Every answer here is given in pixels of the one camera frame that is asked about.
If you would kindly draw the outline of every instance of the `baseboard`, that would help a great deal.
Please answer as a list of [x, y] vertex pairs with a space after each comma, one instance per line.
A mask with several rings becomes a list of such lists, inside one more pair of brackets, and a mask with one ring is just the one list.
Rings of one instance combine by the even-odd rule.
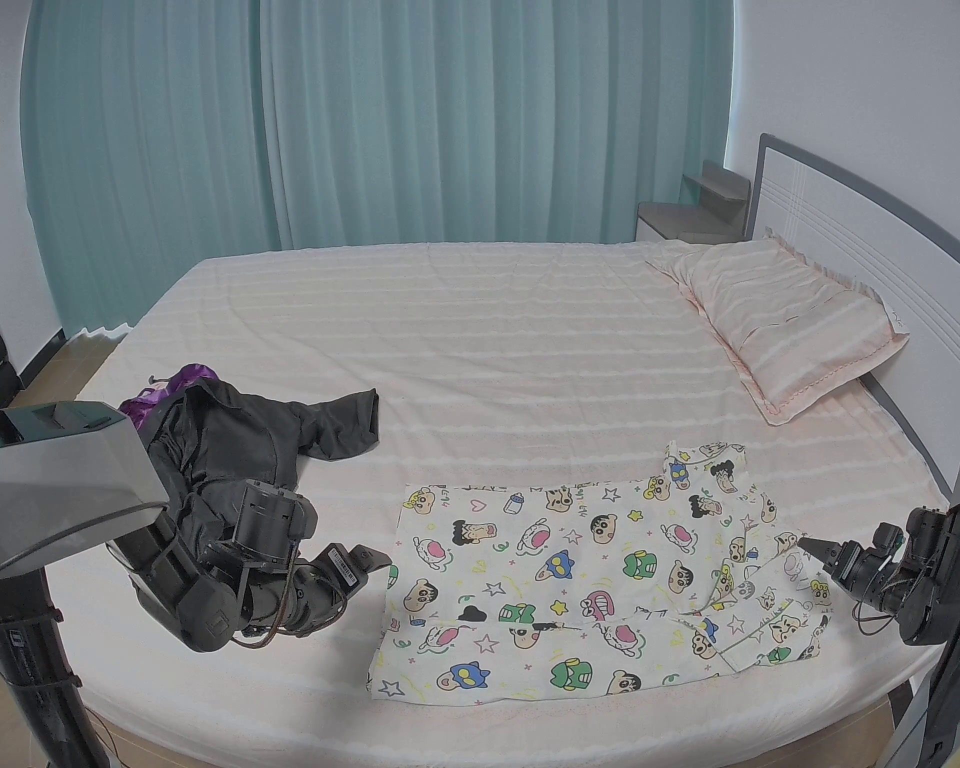
[[27, 389], [36, 378], [37, 374], [43, 370], [43, 367], [49, 363], [57, 351], [66, 344], [66, 336], [61, 328], [54, 337], [43, 345], [41, 349], [31, 360], [23, 372], [20, 374], [20, 388]]

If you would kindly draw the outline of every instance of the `cartoon print shirt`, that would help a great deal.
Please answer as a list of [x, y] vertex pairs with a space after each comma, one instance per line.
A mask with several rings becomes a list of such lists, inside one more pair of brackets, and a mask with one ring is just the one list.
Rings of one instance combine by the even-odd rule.
[[817, 656], [827, 577], [746, 465], [672, 443], [641, 481], [408, 487], [373, 698], [591, 697]]

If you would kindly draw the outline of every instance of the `white label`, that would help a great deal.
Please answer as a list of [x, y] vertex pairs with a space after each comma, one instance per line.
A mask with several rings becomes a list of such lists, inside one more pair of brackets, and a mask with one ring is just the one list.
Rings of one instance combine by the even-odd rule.
[[906, 328], [906, 323], [900, 319], [897, 310], [891, 309], [886, 301], [883, 303], [883, 310], [887, 313], [887, 320], [890, 321], [890, 326], [893, 327], [894, 333], [909, 333]]
[[344, 577], [344, 581], [347, 582], [348, 585], [352, 587], [357, 583], [357, 577], [353, 575], [353, 571], [351, 571], [349, 565], [344, 562], [343, 557], [336, 547], [330, 550], [330, 560], [337, 566], [337, 570], [340, 571], [340, 575]]

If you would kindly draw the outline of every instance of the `white wall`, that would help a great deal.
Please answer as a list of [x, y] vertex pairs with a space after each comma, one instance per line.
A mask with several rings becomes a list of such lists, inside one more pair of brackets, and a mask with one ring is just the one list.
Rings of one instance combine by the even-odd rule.
[[27, 211], [20, 63], [31, 0], [0, 0], [0, 336], [17, 372], [60, 330]]
[[763, 132], [960, 237], [960, 2], [736, 0], [727, 167]]

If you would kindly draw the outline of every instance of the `clothing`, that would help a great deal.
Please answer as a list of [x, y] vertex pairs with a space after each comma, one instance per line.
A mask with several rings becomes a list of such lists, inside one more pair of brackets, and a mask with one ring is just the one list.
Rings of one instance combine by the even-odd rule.
[[[143, 426], [143, 422], [150, 416], [150, 412], [156, 408], [158, 403], [170, 395], [175, 395], [180, 390], [189, 387], [199, 378], [212, 378], [217, 380], [219, 376], [217, 376], [213, 369], [205, 365], [191, 363], [190, 365], [183, 366], [172, 378], [154, 379], [151, 377], [151, 386], [144, 387], [136, 397], [124, 400], [120, 403], [120, 407], [117, 408], [117, 410], [120, 411], [120, 413], [127, 414], [133, 422], [133, 426], [139, 429]], [[157, 386], [163, 382], [166, 382], [166, 386]]]
[[405, 498], [373, 698], [585, 698], [820, 653], [827, 578], [742, 445], [670, 444], [640, 482]]
[[376, 390], [304, 405], [242, 395], [226, 381], [199, 377], [164, 398], [140, 439], [170, 495], [170, 516], [201, 557], [228, 538], [247, 479], [292, 490], [297, 455], [333, 461], [377, 442]]

